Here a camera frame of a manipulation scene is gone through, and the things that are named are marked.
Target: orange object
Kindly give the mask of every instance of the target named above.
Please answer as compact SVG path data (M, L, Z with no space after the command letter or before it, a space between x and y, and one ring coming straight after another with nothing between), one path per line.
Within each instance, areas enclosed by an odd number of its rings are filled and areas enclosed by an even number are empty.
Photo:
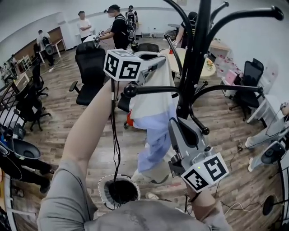
M130 113L127 114L127 116L126 116L126 121L127 121L127 124L128 124L129 126L131 126L131 127L134 126L134 121L131 119L131 111L130 111Z

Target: gray t-shirt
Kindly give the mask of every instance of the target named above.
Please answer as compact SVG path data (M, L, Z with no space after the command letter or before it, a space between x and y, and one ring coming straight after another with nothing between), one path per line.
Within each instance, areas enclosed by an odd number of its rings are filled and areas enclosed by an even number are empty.
M203 223L170 202L135 201L93 220L97 210L88 195L85 178L72 160L61 161L51 188L41 203L37 219L40 231L230 231L220 203L218 211Z

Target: gray sleeve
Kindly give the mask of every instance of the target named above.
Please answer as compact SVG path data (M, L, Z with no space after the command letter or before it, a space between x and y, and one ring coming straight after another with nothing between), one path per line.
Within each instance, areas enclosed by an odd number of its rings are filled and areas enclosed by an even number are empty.
M82 231L84 223L93 220L96 210L79 166L72 160L63 160L41 202L38 230Z
M233 231L226 221L221 202L217 202L217 209L214 210L204 221L212 230Z

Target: headrest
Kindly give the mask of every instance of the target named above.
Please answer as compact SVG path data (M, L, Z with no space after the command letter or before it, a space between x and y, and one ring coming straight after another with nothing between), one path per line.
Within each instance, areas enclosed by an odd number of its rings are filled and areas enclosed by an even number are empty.
M96 48L94 41L84 42L77 46L76 54L82 55L82 54L94 53L98 49L100 48Z

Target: black and white pattern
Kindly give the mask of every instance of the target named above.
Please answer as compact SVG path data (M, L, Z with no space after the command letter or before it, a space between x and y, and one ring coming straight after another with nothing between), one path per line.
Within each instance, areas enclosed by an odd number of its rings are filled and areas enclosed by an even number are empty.
M202 190L204 187L209 185L209 183L205 181L195 169L192 169L187 175L185 175L184 179L195 189L195 191Z
M205 161L204 166L208 170L208 173L212 177L213 181L217 181L227 173L218 157Z
M112 56L111 54L108 54L107 63L105 64L105 70L115 77L117 75L118 63L119 63L118 58Z
M127 51L113 51L113 53L119 55L120 57L134 57L133 54L131 54Z
M119 79L137 79L140 63L123 61Z

